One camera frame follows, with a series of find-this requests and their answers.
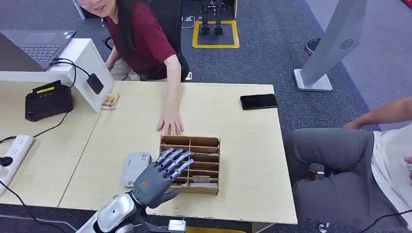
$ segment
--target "white t-shirt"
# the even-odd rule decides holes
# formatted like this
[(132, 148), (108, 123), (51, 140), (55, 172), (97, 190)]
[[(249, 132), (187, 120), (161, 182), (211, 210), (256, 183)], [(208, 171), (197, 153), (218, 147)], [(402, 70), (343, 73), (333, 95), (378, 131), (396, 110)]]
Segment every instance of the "white t-shirt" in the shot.
[[(412, 209), (412, 186), (405, 157), (412, 156), (412, 124), (374, 132), (372, 173), (382, 192), (399, 211)], [(412, 231), (412, 212), (402, 215)]]

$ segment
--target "laptop keyboard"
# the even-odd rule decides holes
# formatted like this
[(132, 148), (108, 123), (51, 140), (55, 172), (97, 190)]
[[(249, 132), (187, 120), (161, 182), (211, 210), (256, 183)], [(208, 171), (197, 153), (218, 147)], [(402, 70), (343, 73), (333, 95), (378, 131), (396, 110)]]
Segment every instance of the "laptop keyboard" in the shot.
[(39, 45), (31, 47), (20, 47), (27, 55), (36, 62), (47, 62), (54, 58), (54, 54), (59, 49), (59, 45)]

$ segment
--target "robot finger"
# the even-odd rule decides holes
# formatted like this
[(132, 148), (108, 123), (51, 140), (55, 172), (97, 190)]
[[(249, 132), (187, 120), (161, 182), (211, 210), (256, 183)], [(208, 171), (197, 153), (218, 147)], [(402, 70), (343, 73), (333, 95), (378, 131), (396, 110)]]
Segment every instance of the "robot finger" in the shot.
[(172, 161), (181, 152), (183, 152), (183, 149), (178, 149), (175, 152), (173, 152), (169, 157), (166, 158), (166, 160), (162, 162), (161, 164), (162, 167), (165, 167), (170, 161)]
[(177, 165), (179, 165), (179, 163), (182, 162), (185, 158), (187, 158), (190, 154), (190, 151), (181, 154), (179, 158), (177, 158), (172, 164), (170, 164), (170, 166), (168, 166), (167, 171), (169, 171), (169, 173), (172, 172), (173, 169), (177, 167)]
[(178, 169), (176, 169), (176, 171), (174, 171), (174, 173), (170, 176), (170, 179), (173, 181), (174, 179), (176, 179), (180, 174), (182, 174), (182, 172), (189, 167), (189, 165), (191, 163), (193, 163), (194, 160), (193, 159), (189, 159), (187, 160), (183, 165), (181, 165)]
[(162, 152), (159, 156), (159, 158), (156, 160), (156, 162), (158, 164), (160, 164), (160, 162), (162, 162), (172, 151), (174, 151), (173, 148), (169, 148), (167, 150), (165, 150), (164, 152)]

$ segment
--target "red shirt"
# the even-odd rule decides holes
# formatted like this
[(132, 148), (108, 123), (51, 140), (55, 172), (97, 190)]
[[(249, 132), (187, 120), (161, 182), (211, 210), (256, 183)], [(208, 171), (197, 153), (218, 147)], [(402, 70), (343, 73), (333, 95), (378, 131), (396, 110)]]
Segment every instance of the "red shirt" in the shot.
[[(104, 22), (120, 56), (138, 74), (162, 65), (167, 58), (176, 54), (152, 11), (142, 2), (137, 2), (132, 11), (132, 37), (136, 50), (129, 58), (125, 58), (119, 49), (121, 39), (117, 24), (110, 17), (105, 17)], [(166, 72), (159, 75), (166, 78)]]

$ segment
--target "smartphone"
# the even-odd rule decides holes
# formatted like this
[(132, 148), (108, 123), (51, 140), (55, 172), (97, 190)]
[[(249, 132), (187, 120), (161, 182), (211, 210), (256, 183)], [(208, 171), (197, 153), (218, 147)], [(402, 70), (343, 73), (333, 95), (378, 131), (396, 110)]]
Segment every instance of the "smartphone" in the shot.
[(240, 103), (243, 110), (277, 108), (277, 102), (274, 94), (241, 96)]

